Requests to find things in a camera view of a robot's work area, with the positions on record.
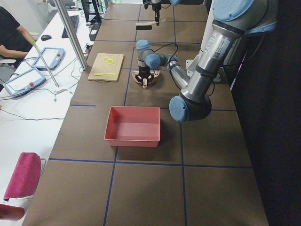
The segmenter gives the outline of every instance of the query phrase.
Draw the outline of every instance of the brown table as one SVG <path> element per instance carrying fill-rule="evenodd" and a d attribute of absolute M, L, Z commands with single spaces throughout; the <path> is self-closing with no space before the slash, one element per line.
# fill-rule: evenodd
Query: brown table
<path fill-rule="evenodd" d="M 167 22 L 135 30 L 153 16 L 143 5 L 109 5 L 88 64 L 97 53 L 124 54 L 120 79 L 103 84 L 87 80 L 90 68 L 83 72 L 24 226 L 268 225 L 227 81 L 216 84 L 207 118 L 179 124 L 168 110 L 179 90 L 167 71 L 149 89 L 131 77 L 139 39 L 153 49 L 176 42 L 180 64 L 193 59 L 206 8 L 162 9 Z M 159 106 L 160 145 L 109 146 L 103 137 L 113 105 Z"/>

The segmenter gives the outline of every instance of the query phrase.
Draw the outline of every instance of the wooden cutting board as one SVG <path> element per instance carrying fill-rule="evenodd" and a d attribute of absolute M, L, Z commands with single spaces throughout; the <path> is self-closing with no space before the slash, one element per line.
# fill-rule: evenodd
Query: wooden cutting board
<path fill-rule="evenodd" d="M 105 62 L 107 57 L 113 60 L 112 64 Z M 98 53 L 97 57 L 91 68 L 91 72 L 88 76 L 88 80 L 102 80 L 102 81 L 113 81 L 117 82 L 120 74 L 120 69 L 123 63 L 123 54 L 114 54 L 114 53 Z M 115 75 L 98 75 L 96 73 L 114 73 Z"/>

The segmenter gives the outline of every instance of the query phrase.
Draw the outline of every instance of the pink bin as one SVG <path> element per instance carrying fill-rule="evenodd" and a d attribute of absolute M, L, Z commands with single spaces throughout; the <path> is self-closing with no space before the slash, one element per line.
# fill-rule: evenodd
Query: pink bin
<path fill-rule="evenodd" d="M 160 108 L 112 106 L 104 139 L 111 146 L 157 147 Z"/>

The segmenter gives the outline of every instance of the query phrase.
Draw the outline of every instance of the white and blue device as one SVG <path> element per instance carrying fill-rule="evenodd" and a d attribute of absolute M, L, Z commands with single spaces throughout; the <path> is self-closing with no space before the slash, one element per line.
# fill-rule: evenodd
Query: white and blue device
<path fill-rule="evenodd" d="M 45 80 L 45 76 L 37 68 L 32 68 L 5 82 L 3 86 L 12 97 L 19 97 L 35 89 Z"/>
<path fill-rule="evenodd" d="M 41 51 L 41 55 L 43 56 L 49 69 L 54 70 L 62 61 L 65 55 L 65 50 L 63 48 L 45 47 Z M 47 70 L 40 56 L 33 62 L 32 66 L 42 71 Z"/>

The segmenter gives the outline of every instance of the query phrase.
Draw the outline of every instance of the red cylinder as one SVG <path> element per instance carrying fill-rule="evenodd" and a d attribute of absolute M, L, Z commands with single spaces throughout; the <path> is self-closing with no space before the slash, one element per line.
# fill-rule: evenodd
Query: red cylinder
<path fill-rule="evenodd" d="M 19 220 L 24 216 L 25 210 L 22 207 L 0 204 L 1 220 Z"/>

